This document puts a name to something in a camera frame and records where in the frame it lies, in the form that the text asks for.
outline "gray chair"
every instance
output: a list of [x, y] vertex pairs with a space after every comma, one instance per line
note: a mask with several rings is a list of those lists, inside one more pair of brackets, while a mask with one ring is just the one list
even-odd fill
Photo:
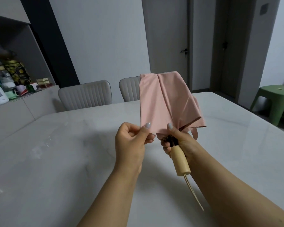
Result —
[[110, 84], [106, 80], [64, 87], [58, 95], [67, 111], [112, 104]]
[[140, 76], [120, 80], [119, 87], [124, 102], [140, 100], [139, 83]]

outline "person's left arm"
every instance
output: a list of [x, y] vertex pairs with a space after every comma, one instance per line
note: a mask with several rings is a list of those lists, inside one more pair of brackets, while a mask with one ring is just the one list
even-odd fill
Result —
[[150, 123], [140, 128], [123, 123], [115, 137], [115, 167], [77, 227], [125, 227], [133, 191], [144, 159], [144, 144], [152, 143]]

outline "table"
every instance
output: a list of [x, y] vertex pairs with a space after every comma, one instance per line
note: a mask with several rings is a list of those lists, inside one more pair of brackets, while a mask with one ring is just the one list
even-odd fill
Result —
[[[284, 132], [210, 92], [196, 93], [207, 128], [200, 144], [284, 209]], [[122, 122], [140, 124], [139, 101], [43, 116], [0, 142], [0, 226], [76, 226], [113, 169]], [[216, 226], [159, 140], [146, 145], [128, 226]]]

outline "stool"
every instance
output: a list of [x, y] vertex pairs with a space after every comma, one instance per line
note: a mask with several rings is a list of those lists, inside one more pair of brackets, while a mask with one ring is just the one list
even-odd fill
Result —
[[269, 85], [260, 87], [250, 107], [250, 110], [254, 108], [259, 96], [263, 96], [272, 101], [269, 120], [271, 124], [278, 126], [280, 118], [284, 112], [284, 85]]

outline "person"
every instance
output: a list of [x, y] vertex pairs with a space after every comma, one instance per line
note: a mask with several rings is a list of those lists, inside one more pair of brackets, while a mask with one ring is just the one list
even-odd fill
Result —
[[[114, 169], [77, 227], [125, 227], [133, 191], [142, 169], [144, 145], [152, 143], [150, 123], [123, 123], [115, 137]], [[167, 125], [178, 139], [191, 176], [221, 226], [284, 227], [284, 210], [248, 186], [217, 162], [190, 134]], [[161, 142], [169, 155], [170, 143]]]

